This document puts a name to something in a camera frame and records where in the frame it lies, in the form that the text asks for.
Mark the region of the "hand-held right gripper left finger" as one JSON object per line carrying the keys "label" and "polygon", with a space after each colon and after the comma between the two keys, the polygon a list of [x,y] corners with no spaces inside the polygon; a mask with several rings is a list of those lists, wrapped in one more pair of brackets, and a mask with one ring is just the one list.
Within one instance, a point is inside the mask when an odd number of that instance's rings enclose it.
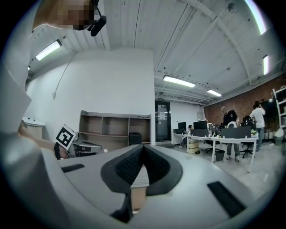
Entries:
{"label": "hand-held right gripper left finger", "polygon": [[124,223],[133,216],[130,190],[143,166],[143,148],[143,144],[140,144],[106,162],[101,168],[101,179],[107,187],[112,192],[125,195],[122,206],[110,214]]}

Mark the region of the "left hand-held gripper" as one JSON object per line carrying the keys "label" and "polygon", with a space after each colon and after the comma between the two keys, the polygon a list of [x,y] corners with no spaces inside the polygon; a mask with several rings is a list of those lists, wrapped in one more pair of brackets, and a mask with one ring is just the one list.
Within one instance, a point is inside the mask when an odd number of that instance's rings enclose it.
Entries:
{"label": "left hand-held gripper", "polygon": [[85,157],[96,155],[102,146],[80,139],[79,133],[74,132],[64,124],[55,138],[55,155],[60,156],[60,147],[67,151],[67,157]]}

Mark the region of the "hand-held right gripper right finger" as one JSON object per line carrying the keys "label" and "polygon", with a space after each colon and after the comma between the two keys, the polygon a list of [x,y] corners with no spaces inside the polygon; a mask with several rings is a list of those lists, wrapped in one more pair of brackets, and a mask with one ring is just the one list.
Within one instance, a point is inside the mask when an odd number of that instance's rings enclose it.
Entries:
{"label": "hand-held right gripper right finger", "polygon": [[167,148],[143,146],[143,165],[147,170],[147,196],[169,193],[181,180],[183,167]]}

